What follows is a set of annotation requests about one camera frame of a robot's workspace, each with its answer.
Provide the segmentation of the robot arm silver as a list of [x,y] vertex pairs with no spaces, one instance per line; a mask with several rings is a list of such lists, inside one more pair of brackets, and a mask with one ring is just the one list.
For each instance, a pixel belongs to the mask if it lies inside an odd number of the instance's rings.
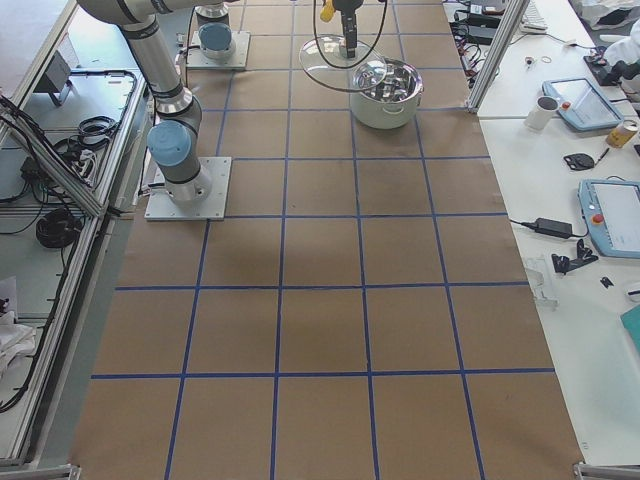
[[224,1],[81,1],[93,18],[115,25],[143,73],[155,99],[161,122],[147,137],[152,158],[164,176],[172,200],[191,202],[206,197],[211,179],[196,153],[202,109],[176,71],[168,47],[159,31],[157,17],[193,8],[200,29],[228,29],[228,8]]
[[200,49],[205,57],[226,60],[233,50],[229,9],[224,1],[195,7]]

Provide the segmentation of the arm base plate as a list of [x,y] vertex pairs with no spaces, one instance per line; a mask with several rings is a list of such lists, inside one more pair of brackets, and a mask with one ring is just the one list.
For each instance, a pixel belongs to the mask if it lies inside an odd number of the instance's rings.
[[192,35],[186,67],[194,70],[241,70],[247,67],[251,35],[248,31],[233,31],[227,50],[201,49],[199,33]]
[[223,220],[225,218],[231,157],[200,157],[200,172],[184,184],[166,182],[157,169],[144,217],[149,221]]

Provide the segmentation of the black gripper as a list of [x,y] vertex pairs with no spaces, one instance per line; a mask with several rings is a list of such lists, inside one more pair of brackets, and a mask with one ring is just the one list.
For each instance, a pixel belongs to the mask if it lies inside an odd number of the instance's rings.
[[355,58],[357,48],[356,10],[362,6],[362,0],[333,0],[333,8],[341,13],[344,37],[345,57]]

